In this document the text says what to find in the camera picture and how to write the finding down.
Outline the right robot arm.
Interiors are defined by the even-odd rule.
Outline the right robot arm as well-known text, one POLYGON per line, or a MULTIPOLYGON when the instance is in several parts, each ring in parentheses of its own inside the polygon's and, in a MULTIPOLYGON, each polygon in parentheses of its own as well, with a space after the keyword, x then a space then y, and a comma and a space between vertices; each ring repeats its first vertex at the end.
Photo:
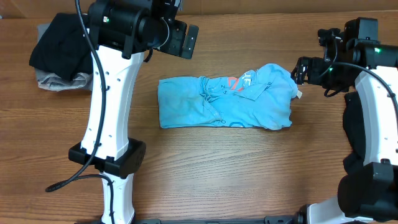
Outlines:
POLYGON ((322 58, 300 57, 295 83, 344 93, 343 128, 352 147, 338 193, 303 206, 292 223, 370 223, 397 219, 397 47, 378 39, 378 21, 359 17, 344 29, 320 29, 322 58))

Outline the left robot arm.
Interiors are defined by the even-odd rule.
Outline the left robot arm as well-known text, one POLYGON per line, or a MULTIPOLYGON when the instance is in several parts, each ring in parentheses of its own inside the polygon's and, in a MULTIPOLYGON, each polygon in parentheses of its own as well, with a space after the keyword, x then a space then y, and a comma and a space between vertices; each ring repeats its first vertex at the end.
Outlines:
POLYGON ((181 0, 96 1, 88 10, 93 46, 90 115, 83 140, 68 157, 93 166, 103 182, 101 223, 134 223, 133 176, 146 145, 128 136, 132 94, 154 51, 190 59, 198 27, 176 19, 181 0))

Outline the light blue t-shirt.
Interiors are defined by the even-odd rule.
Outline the light blue t-shirt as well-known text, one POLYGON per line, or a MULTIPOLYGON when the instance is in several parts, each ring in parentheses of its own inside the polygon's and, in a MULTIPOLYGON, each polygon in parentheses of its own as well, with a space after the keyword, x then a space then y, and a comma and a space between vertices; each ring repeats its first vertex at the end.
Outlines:
POLYGON ((236 77, 174 77, 158 85, 161 128, 264 128, 292 125, 290 104, 301 92, 290 72, 269 63, 236 77))

